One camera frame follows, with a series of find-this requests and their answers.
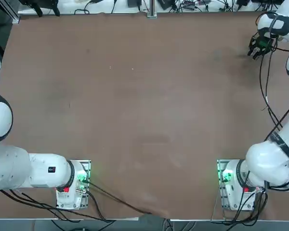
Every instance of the wire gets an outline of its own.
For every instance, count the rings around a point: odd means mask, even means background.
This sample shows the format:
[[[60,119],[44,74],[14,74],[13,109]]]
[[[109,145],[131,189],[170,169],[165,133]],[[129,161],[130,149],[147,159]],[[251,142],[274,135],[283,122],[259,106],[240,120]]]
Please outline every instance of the wire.
[[[149,11],[149,8],[148,8],[148,6],[147,6],[145,0],[144,0],[144,5],[145,5],[145,7],[146,7],[146,10]]]
[[[32,203],[34,203],[34,204],[38,204],[38,205],[44,207],[44,208],[47,209],[49,212],[51,212],[52,214],[54,214],[55,217],[58,217],[60,220],[69,221],[69,222],[72,222],[72,223],[78,223],[78,222],[80,222],[80,220],[78,220],[78,221],[70,220],[70,219],[68,219],[61,211],[57,211],[57,212],[59,212],[59,213],[65,218],[65,219],[62,219],[62,218],[59,217],[56,213],[54,213],[54,212],[52,212],[52,211],[50,210],[50,209],[55,209],[55,210],[56,210],[57,208],[55,208],[55,207],[53,207],[53,206],[51,206],[51,205],[45,204],[45,203],[40,203],[40,202],[34,200],[33,198],[31,198],[30,196],[28,196],[27,194],[23,193],[23,192],[22,192],[21,194],[24,195],[25,197],[29,198],[29,200],[28,200],[28,199],[25,199],[25,198],[23,198],[23,197],[21,197],[21,196],[19,196],[19,195],[17,195],[12,189],[10,189],[10,192],[11,192],[15,197],[17,197],[17,198],[20,199],[20,200],[32,202]]]
[[[202,0],[202,1],[203,1],[204,5],[206,6],[207,12],[209,12],[209,6],[206,4],[205,0]]]
[[[24,201],[22,201],[22,200],[16,199],[15,197],[9,195],[9,194],[8,194],[7,192],[5,192],[4,190],[0,190],[0,192],[1,192],[2,194],[6,195],[7,197],[9,197],[10,199],[12,199],[12,200],[14,200],[14,201],[16,201],[16,202],[19,202],[19,203],[21,203],[21,204],[24,204],[24,205],[27,205],[27,206],[31,206],[31,207],[34,207],[34,208],[39,208],[39,209],[46,209],[46,210],[48,210],[47,208],[44,208],[44,207],[42,207],[42,206],[37,206],[37,205],[35,205],[35,204],[27,203],[27,202],[24,202]],[[96,220],[101,220],[101,221],[103,221],[103,220],[100,219],[100,218],[96,218],[96,217],[89,216],[89,215],[86,215],[86,214],[78,213],[78,212],[75,212],[75,211],[73,211],[73,210],[67,210],[67,209],[62,209],[62,208],[54,208],[54,207],[52,207],[51,205],[47,205],[47,206],[50,207],[50,208],[49,208],[50,210],[65,211],[65,212],[67,212],[67,213],[73,213],[73,214],[80,215],[80,216],[83,216],[83,217],[87,217],[87,218],[92,218],[92,219],[96,219]]]
[[[62,230],[62,231],[65,231],[65,230],[62,229],[59,225],[57,225],[53,220],[51,220],[51,222],[52,222],[55,226],[57,226],[58,229],[60,229],[60,230]]]
[[[97,201],[96,201],[95,197],[93,196],[93,194],[92,194],[91,192],[89,192],[89,191],[87,191],[87,194],[88,194],[88,195],[92,198],[92,200],[94,201],[94,204],[95,204],[95,207],[96,207],[96,211],[97,211],[98,215],[100,216],[100,218],[101,218],[104,222],[111,223],[112,220],[107,220],[107,219],[105,219],[104,216],[102,215],[101,210],[100,210],[100,208],[99,208],[99,206],[98,206],[98,204],[97,204]]]
[[[187,231],[191,231],[195,226],[196,226],[197,222],[194,221],[194,224],[192,225],[192,227],[190,229],[188,229]]]
[[[134,207],[134,206],[128,204],[127,202],[125,202],[125,201],[123,201],[123,200],[117,198],[116,196],[114,196],[114,195],[108,193],[107,191],[105,191],[104,189],[100,188],[100,187],[97,186],[96,184],[93,184],[93,183],[91,183],[91,182],[89,182],[89,181],[87,181],[87,180],[83,180],[82,182],[84,182],[84,183],[88,183],[88,184],[92,185],[93,187],[95,187],[95,188],[99,189],[100,191],[106,193],[108,196],[112,197],[112,198],[115,199],[116,201],[121,202],[122,204],[126,205],[127,207],[129,207],[129,208],[131,208],[131,209],[133,209],[133,210],[135,210],[135,211],[137,211],[137,212],[139,212],[139,213],[143,213],[143,214],[151,214],[151,213],[149,213],[149,212],[145,212],[145,211],[143,211],[143,210],[140,210],[140,209],[138,209],[138,208],[136,208],[136,207]]]
[[[170,222],[168,221],[168,219],[166,219],[166,222],[169,224],[169,226],[167,227],[167,228],[171,228],[171,231],[173,231],[173,227],[171,226],[171,224],[170,224]]]
[[[275,47],[276,50],[279,50],[279,51],[286,51],[286,52],[289,52],[289,50],[286,50],[286,49],[281,49],[281,48],[278,48],[278,47]]]
[[[111,13],[114,12],[114,9],[115,9],[115,5],[116,5],[116,3],[117,3],[117,0],[114,0],[114,6],[112,7]]]
[[[270,28],[269,28],[269,33],[270,33],[270,38],[271,38],[271,31],[272,31],[272,28],[276,22],[276,20],[278,19],[279,15],[277,15],[271,22],[270,24]],[[261,94],[262,94],[262,97],[265,101],[265,104],[267,106],[267,109],[268,109],[268,112],[269,112],[269,115],[273,121],[273,123],[276,125],[276,122],[274,121],[273,117],[275,118],[275,120],[278,122],[278,118],[277,116],[274,114],[272,108],[270,107],[269,103],[268,103],[268,100],[267,100],[267,97],[264,95],[264,92],[263,92],[263,87],[262,87],[262,80],[261,80],[261,73],[262,73],[262,65],[263,65],[263,60],[264,60],[264,55],[265,55],[265,52],[266,50],[268,49],[268,45],[270,43],[270,40],[268,41],[267,43],[267,46],[265,48],[265,51],[264,53],[262,54],[262,58],[261,58],[261,63],[260,63],[260,70],[259,70],[259,84],[260,84],[260,90],[261,90]],[[275,41],[275,44],[274,44],[274,47],[277,46],[277,38],[276,38],[276,41]],[[270,64],[271,64],[271,58],[272,58],[272,52],[274,52],[274,50],[271,49],[271,55],[270,55],[270,60],[269,60],[269,69],[268,69],[268,73],[267,73],[267,81],[268,81],[268,78],[269,78],[269,75],[270,75]]]
[[[259,7],[255,11],[258,11],[260,9],[260,7],[262,7],[262,5],[263,5],[263,1],[260,2]]]
[[[89,2],[86,4],[86,6],[85,6],[84,9],[76,9],[76,10],[74,11],[74,15],[76,15],[76,12],[77,12],[77,11],[83,11],[84,14],[90,14],[90,11],[86,10],[87,6],[88,6],[90,3],[92,3],[92,1],[89,1]]]
[[[102,230],[104,230],[104,229],[106,229],[108,226],[110,226],[110,225],[112,225],[113,223],[115,223],[116,221],[114,220],[114,221],[112,221],[111,223],[109,223],[109,224],[107,224],[107,225],[105,225],[104,227],[102,227],[101,229],[99,229],[98,231],[102,231]]]
[[[266,83],[265,83],[265,97],[264,97],[264,100],[267,103],[269,103],[268,102],[267,92],[268,92],[268,83],[269,83],[269,77],[270,77],[271,59],[272,59],[273,53],[276,51],[276,47],[277,47],[277,39],[275,40],[275,44],[273,46],[273,49],[271,49],[271,54],[270,54],[270,58],[269,58],[269,65],[268,65],[268,72],[267,72]],[[276,122],[275,122],[275,120],[273,119],[273,116],[272,116],[272,115],[274,115],[273,111],[268,108],[268,113],[269,113],[269,116],[270,116],[271,120],[273,121],[274,125],[276,125]]]

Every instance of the power cord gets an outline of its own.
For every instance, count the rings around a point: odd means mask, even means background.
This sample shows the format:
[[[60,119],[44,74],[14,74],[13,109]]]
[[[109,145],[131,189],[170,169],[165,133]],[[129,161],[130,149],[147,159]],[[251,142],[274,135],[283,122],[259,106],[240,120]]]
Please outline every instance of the power cord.
[[[51,220],[51,222],[61,231],[65,231],[64,229],[62,229],[59,225],[56,224],[56,222],[54,222],[53,220]]]
[[[114,200],[116,200],[117,202],[120,202],[120,203],[126,205],[127,207],[129,207],[129,208],[131,208],[131,209],[133,209],[133,210],[135,210],[135,211],[137,211],[137,212],[139,212],[139,213],[151,214],[151,213],[149,213],[149,212],[145,212],[145,211],[143,211],[143,210],[140,210],[140,209],[138,209],[138,208],[136,208],[136,207],[128,204],[127,202],[125,202],[125,201],[117,198],[116,196],[108,193],[107,191],[105,191],[105,190],[102,189],[101,187],[97,186],[96,184],[91,183],[90,181],[83,180],[82,182],[92,185],[93,187],[97,188],[98,190],[100,190],[100,191],[102,191],[103,193],[107,194],[108,196],[112,197],[112,198],[113,198]]]
[[[34,200],[33,198],[31,198],[30,196],[28,196],[27,194],[25,193],[21,193],[23,196],[29,198],[29,199],[26,199],[26,198],[23,198],[19,195],[17,195],[12,189],[10,189],[10,192],[18,199],[20,200],[23,200],[23,201],[27,201],[27,202],[34,202],[35,204],[38,204],[40,206],[42,206],[43,208],[45,208],[46,210],[48,210],[49,212],[51,212],[52,214],[54,214],[55,217],[57,217],[59,220],[64,220],[64,221],[69,221],[69,222],[72,222],[72,223],[78,223],[80,222],[80,220],[78,221],[75,221],[75,220],[70,220],[68,219],[61,211],[57,211],[58,213],[60,213],[65,219],[62,219],[61,217],[59,217],[55,212],[53,212],[51,209],[56,209],[55,207],[52,207],[51,205],[48,205],[48,204],[45,204],[45,203],[40,203],[36,200]]]
[[[111,10],[111,13],[114,12],[114,9],[115,9],[115,5],[116,5],[116,3],[117,3],[117,0],[114,0],[114,6],[113,6],[113,8],[112,8],[112,10]]]
[[[90,215],[86,215],[86,214],[82,214],[82,213],[79,213],[79,212],[75,212],[75,211],[73,211],[73,210],[67,210],[67,209],[62,209],[62,208],[55,208],[55,207],[53,207],[53,206],[51,206],[51,205],[48,205],[48,204],[46,204],[46,203],[42,203],[44,206],[48,207],[48,208],[45,208],[45,207],[43,207],[43,206],[37,205],[37,203],[34,202],[34,201],[30,201],[31,203],[28,203],[28,202],[25,202],[25,201],[23,201],[23,200],[17,199],[17,198],[15,198],[15,197],[13,197],[12,195],[8,194],[8,193],[7,193],[6,191],[4,191],[4,190],[0,190],[0,192],[1,192],[2,194],[6,195],[7,197],[9,197],[9,198],[12,199],[12,200],[14,200],[14,201],[16,201],[16,202],[19,202],[19,203],[21,203],[21,204],[30,206],[30,207],[39,208],[39,209],[45,209],[45,210],[50,209],[50,210],[55,210],[55,211],[65,211],[65,212],[67,212],[67,213],[73,213],[73,214],[76,214],[76,215],[79,215],[79,216],[82,216],[82,217],[92,218],[92,219],[96,219],[96,220],[101,220],[101,221],[103,221],[103,220],[100,219],[100,218],[96,218],[96,217],[93,217],[93,216],[90,216]]]
[[[183,228],[182,228],[182,230],[181,231],[185,231],[185,229],[187,228],[187,226],[189,225],[191,223],[191,221],[189,221]],[[192,227],[191,228],[189,228],[187,231],[191,231],[191,230],[193,230],[193,228],[196,226],[196,224],[197,224],[197,222],[196,221],[194,221],[194,224],[192,225]]]
[[[57,223],[55,223],[53,220],[51,220],[51,222],[58,228],[60,229],[61,231],[65,231],[62,227],[60,227]],[[116,221],[113,220],[111,223],[105,225],[104,227],[102,227],[101,229],[99,229],[98,231],[102,231],[104,229],[106,229],[108,226],[112,225],[113,223],[115,223]],[[83,231],[83,228],[74,228],[70,231]]]
[[[84,14],[90,14],[90,11],[88,11],[88,10],[86,9],[87,6],[88,6],[90,3],[99,3],[99,2],[101,2],[101,1],[103,1],[103,0],[90,0],[90,1],[86,4],[86,6],[85,6],[84,9],[76,9],[76,10],[74,11],[74,15],[76,15],[76,12],[77,12],[77,11],[83,11]]]
[[[86,6],[85,6],[84,9],[76,9],[76,10],[74,11],[74,15],[76,15],[76,12],[77,12],[77,11],[83,11],[84,14],[90,14],[90,11],[88,11],[88,10],[86,9],[87,6],[88,6],[90,3],[92,3],[92,1],[89,1],[89,2],[86,4]]]
[[[99,217],[100,217],[104,222],[106,222],[106,223],[111,223],[112,220],[107,220],[107,219],[105,219],[104,216],[102,215],[101,210],[100,210],[100,208],[99,208],[99,206],[98,206],[98,204],[97,204],[97,201],[96,201],[95,197],[93,196],[93,194],[92,194],[91,192],[89,192],[89,191],[87,191],[87,194],[88,194],[88,195],[92,198],[92,200],[94,201],[94,204],[95,204],[95,207],[96,207],[96,211],[97,211]]]

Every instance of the black cable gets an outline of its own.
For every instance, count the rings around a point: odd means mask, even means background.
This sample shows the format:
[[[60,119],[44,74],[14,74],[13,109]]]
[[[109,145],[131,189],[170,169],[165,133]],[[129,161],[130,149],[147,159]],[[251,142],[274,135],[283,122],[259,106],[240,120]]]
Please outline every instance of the black cable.
[[[110,226],[110,225],[112,225],[113,223],[115,223],[116,221],[114,220],[114,221],[112,221],[111,223],[109,223],[109,224],[107,224],[107,225],[105,225],[104,227],[102,227],[101,229],[99,229],[98,231],[102,231],[102,230],[104,230],[104,229],[106,229],[108,226]]]
[[[278,47],[275,47],[276,50],[279,50],[279,51],[286,51],[286,52],[289,52],[289,50],[286,50],[286,49],[281,49],[281,48],[278,48]]]
[[[204,5],[206,6],[207,12],[209,12],[209,6],[206,4],[205,0],[202,0],[202,1],[203,1]]]
[[[44,207],[41,207],[41,206],[37,206],[35,204],[31,204],[31,203],[27,203],[27,202],[24,202],[22,200],[19,200],[11,195],[9,195],[7,192],[5,192],[4,190],[0,190],[0,192],[4,195],[6,195],[7,197],[9,197],[10,199],[16,201],[16,202],[19,202],[21,204],[24,204],[24,205],[27,205],[27,206],[31,206],[31,207],[34,207],[34,208],[39,208],[39,209],[46,209]],[[83,216],[83,217],[87,217],[87,218],[92,218],[92,219],[96,219],[96,220],[101,220],[103,221],[102,219],[100,218],[96,218],[96,217],[93,217],[93,216],[89,216],[89,215],[86,215],[86,214],[82,214],[82,213],[78,213],[78,212],[75,212],[73,210],[67,210],[67,209],[62,209],[62,208],[49,208],[51,210],[56,210],[56,211],[65,211],[67,213],[73,213],[73,214],[76,214],[76,215],[80,215],[80,216]]]
[[[269,58],[269,65],[268,65],[268,72],[267,72],[267,77],[266,77],[266,83],[265,83],[265,101],[267,101],[267,92],[268,92],[268,83],[269,83],[269,77],[270,77],[270,69],[271,69],[271,59],[272,59],[272,56],[273,56],[273,53],[276,51],[276,47],[277,47],[277,39],[275,40],[275,43],[274,43],[274,46],[272,46],[273,48],[271,48],[271,53],[270,53],[270,58]],[[268,113],[269,113],[269,116],[271,118],[271,120],[273,121],[274,125],[276,125],[276,122],[275,120],[273,119],[273,116],[274,113],[271,109],[268,108]]]
[[[263,1],[261,1],[260,6],[255,11],[258,11],[260,7],[262,7],[262,4],[263,4]]]
[[[143,210],[140,210],[140,209],[138,209],[138,208],[136,208],[136,207],[134,207],[134,206],[128,204],[127,202],[125,202],[125,201],[123,201],[123,200],[117,198],[116,196],[114,196],[114,195],[108,193],[107,191],[105,191],[104,189],[100,188],[100,187],[97,186],[96,184],[93,184],[93,183],[91,183],[91,182],[89,182],[89,181],[87,181],[87,180],[83,180],[82,182],[84,182],[84,183],[88,183],[88,184],[92,185],[93,187],[95,187],[95,188],[99,189],[100,191],[106,193],[108,196],[112,197],[112,198],[115,199],[116,201],[121,202],[122,204],[126,205],[127,207],[129,207],[129,208],[131,208],[131,209],[133,209],[133,210],[135,210],[135,211],[137,211],[137,212],[139,212],[139,213],[143,213],[143,214],[151,214],[151,213],[149,213],[149,212],[145,212],[145,211],[143,211]]]
[[[280,125],[280,123],[286,118],[286,116],[289,113],[289,109],[285,112],[285,114],[283,115],[283,117],[281,117],[281,119],[278,121],[278,123],[275,125],[275,127],[269,132],[269,134],[265,137],[264,141],[266,141],[271,135],[272,133],[276,130],[277,126]]]
[[[169,224],[170,228],[171,228],[171,231],[173,231],[173,227],[171,226],[170,222],[168,221],[168,219],[166,219],[166,222]]]
[[[145,0],[144,0],[144,5],[145,5],[146,10],[149,11],[149,8],[148,8],[148,6],[147,6]]]
[[[34,200],[33,198],[31,198],[30,196],[28,196],[27,194],[25,194],[25,193],[23,193],[23,192],[22,192],[21,194],[22,194],[23,196],[29,198],[29,200],[28,200],[28,199],[25,199],[25,198],[23,198],[23,197],[21,197],[21,196],[19,196],[19,195],[17,195],[12,189],[10,189],[10,192],[11,192],[15,197],[17,197],[17,198],[20,199],[20,200],[27,201],[27,202],[31,202],[31,203],[34,203],[34,204],[38,204],[38,205],[44,207],[45,209],[47,209],[49,212],[51,212],[52,214],[54,214],[54,216],[57,217],[57,218],[60,219],[60,220],[69,221],[69,222],[72,222],[72,223],[78,223],[78,222],[80,222],[80,220],[78,220],[78,221],[76,221],[76,220],[70,220],[70,219],[68,219],[61,211],[57,211],[57,212],[59,212],[59,213],[65,218],[65,219],[62,219],[62,218],[59,217],[56,213],[54,213],[53,211],[51,211],[51,209],[55,209],[55,210],[56,210],[57,208],[55,208],[55,207],[53,207],[53,206],[51,206],[51,205],[45,204],[45,203],[38,202],[38,201]]]
[[[90,11],[86,10],[87,6],[88,6],[90,3],[92,3],[92,1],[89,1],[89,2],[86,4],[86,6],[85,6],[84,9],[76,9],[76,10],[74,11],[74,15],[76,15],[76,12],[77,12],[77,11],[83,11],[85,14],[90,14]]]
[[[100,218],[103,219],[104,222],[111,223],[112,220],[107,220],[107,219],[102,215],[101,210],[100,210],[100,208],[99,208],[99,206],[98,206],[98,204],[97,204],[97,201],[96,201],[95,197],[93,196],[93,194],[92,194],[91,192],[89,192],[89,191],[87,191],[87,194],[88,194],[88,195],[92,198],[92,200],[94,201],[94,204],[95,204],[95,207],[96,207],[96,211],[97,211],[98,215],[100,216]]]
[[[116,3],[117,3],[117,0],[114,0],[114,6],[112,7],[111,13],[114,12],[114,9],[115,9],[115,5],[116,5]]]
[[[55,226],[57,226],[58,229],[60,229],[60,230],[62,230],[62,231],[65,231],[65,230],[62,229],[59,225],[57,225],[53,220],[51,220],[51,222],[52,222]]]
[[[279,15],[277,15],[277,16],[273,19],[273,21],[271,22],[271,25],[270,25],[270,28],[269,28],[269,33],[270,33],[270,35],[271,35],[272,28],[273,28],[276,20],[278,19],[278,17],[279,17]],[[264,55],[265,55],[266,50],[267,50],[268,47],[269,47],[269,43],[270,43],[270,40],[268,41],[267,46],[266,46],[266,48],[265,48],[265,51],[264,51],[264,53],[262,54],[262,58],[261,58],[260,70],[259,70],[259,84],[260,84],[260,90],[261,90],[262,97],[263,97],[263,99],[264,99],[264,101],[265,101],[265,104],[266,104],[266,106],[267,106],[267,109],[268,109],[268,111],[269,111],[269,115],[271,116],[271,119],[272,119],[273,123],[276,124],[275,121],[274,121],[274,119],[273,119],[273,117],[275,118],[275,120],[276,120],[277,122],[278,122],[279,120],[278,120],[277,116],[274,114],[274,112],[273,112],[272,108],[270,107],[268,101],[266,100],[266,97],[265,97],[264,92],[263,92],[262,80],[261,80],[261,73],[262,73],[262,65],[263,65]]]

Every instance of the table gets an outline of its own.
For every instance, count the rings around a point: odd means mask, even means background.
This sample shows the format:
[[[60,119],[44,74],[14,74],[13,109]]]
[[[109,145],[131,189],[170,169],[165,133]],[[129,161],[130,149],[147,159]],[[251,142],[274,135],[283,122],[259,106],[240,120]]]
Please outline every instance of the table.
[[[244,158],[273,126],[262,111],[260,60],[246,56],[257,15],[21,20],[12,28],[0,74],[0,94],[14,113],[4,142],[90,159],[93,181],[140,209],[210,219],[216,160]],[[271,65],[269,103],[279,116],[289,107],[287,56],[276,51]],[[54,203],[50,189],[26,192]],[[96,198],[108,218],[140,215]],[[95,215],[89,206],[84,212]],[[0,218],[50,217],[0,194]],[[218,205],[214,218],[222,219]],[[262,219],[289,220],[289,193],[270,192]]]

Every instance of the white robot link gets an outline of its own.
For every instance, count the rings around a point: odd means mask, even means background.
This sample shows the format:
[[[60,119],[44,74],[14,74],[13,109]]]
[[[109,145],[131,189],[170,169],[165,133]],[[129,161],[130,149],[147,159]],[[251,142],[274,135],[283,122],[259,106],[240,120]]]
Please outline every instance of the white robot link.
[[[11,131],[13,113],[0,96],[0,141]],[[57,206],[61,209],[85,208],[89,171],[77,160],[57,154],[28,153],[0,143],[0,190],[17,188],[56,188]]]
[[[258,47],[261,39],[268,41],[269,46],[273,39],[289,41],[289,0],[285,0],[276,12],[264,13],[257,29],[259,38],[252,38],[248,55]],[[256,56],[266,53],[268,49],[264,46],[258,49]],[[289,57],[286,71],[289,75]],[[242,210],[252,210],[250,205],[255,200],[252,194],[257,191],[257,187],[289,191],[289,120],[278,133],[273,132],[267,141],[252,145],[245,160],[231,160],[222,173],[222,182],[232,210],[239,209],[243,192],[243,202],[245,199],[247,202]]]

